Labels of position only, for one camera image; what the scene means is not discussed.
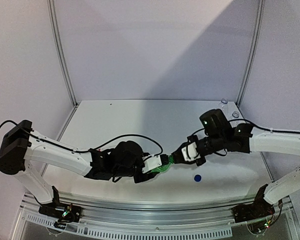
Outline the green plastic bottle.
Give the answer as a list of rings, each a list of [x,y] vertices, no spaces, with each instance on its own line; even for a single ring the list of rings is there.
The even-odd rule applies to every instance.
[[[174,164],[174,159],[172,155],[161,154],[160,156],[161,165],[152,169],[151,173],[163,173],[169,169],[169,167]]]

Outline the clear Pepsi bottle blue label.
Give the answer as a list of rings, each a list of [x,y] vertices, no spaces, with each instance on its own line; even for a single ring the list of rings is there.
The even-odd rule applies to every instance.
[[[228,106],[228,100],[226,98],[222,98],[221,101],[218,104],[218,107],[224,112],[228,112],[229,106]]]

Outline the clear bottle small blue label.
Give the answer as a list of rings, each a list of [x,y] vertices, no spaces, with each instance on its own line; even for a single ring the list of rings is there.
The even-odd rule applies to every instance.
[[[233,111],[232,115],[231,115],[233,120],[239,119],[240,118],[240,113],[238,111]]]

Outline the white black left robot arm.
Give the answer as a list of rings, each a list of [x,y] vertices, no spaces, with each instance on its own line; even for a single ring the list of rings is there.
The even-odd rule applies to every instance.
[[[33,130],[32,122],[11,121],[14,127],[2,138],[0,145],[0,172],[14,176],[29,190],[37,202],[53,216],[64,213],[55,186],[48,184],[32,166],[42,162],[56,166],[90,180],[114,183],[121,178],[133,178],[135,183],[152,179],[154,169],[161,166],[159,154],[143,152],[134,141],[121,141],[114,148],[87,150],[52,140]]]

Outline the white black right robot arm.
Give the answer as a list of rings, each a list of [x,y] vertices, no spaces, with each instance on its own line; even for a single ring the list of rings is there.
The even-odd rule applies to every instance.
[[[242,120],[236,127],[231,125],[221,109],[212,109],[200,116],[206,136],[199,139],[195,134],[188,136],[175,152],[175,164],[206,162],[206,156],[221,150],[252,153],[272,152],[300,157],[300,131],[277,130],[257,126]],[[274,204],[300,190],[300,167],[279,180],[259,188],[253,203],[239,204],[232,208],[235,222],[245,222],[274,214]]]

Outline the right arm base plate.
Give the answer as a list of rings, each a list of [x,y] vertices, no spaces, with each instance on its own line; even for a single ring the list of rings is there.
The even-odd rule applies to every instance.
[[[239,204],[231,209],[235,223],[248,222],[275,213],[273,204],[269,204],[264,199],[255,200],[250,204]]]

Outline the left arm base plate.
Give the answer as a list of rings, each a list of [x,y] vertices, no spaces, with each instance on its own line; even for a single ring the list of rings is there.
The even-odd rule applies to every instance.
[[[82,216],[82,207],[65,203],[41,204],[39,213],[55,218],[58,223],[78,223]]]

